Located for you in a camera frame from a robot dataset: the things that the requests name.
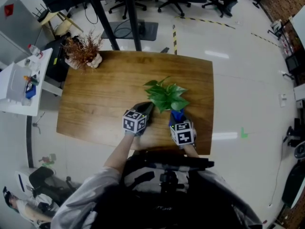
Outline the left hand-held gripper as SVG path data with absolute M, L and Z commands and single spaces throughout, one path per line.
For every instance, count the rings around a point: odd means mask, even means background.
M 122 117 L 122 127 L 125 132 L 142 135 L 152 122 L 155 105 L 152 102 L 142 102 L 126 110 Z

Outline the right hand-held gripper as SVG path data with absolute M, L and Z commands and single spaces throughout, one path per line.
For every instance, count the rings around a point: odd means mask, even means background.
M 177 146 L 182 148 L 184 145 L 195 147 L 196 130 L 193 122 L 185 115 L 170 115 L 169 128 L 171 138 Z

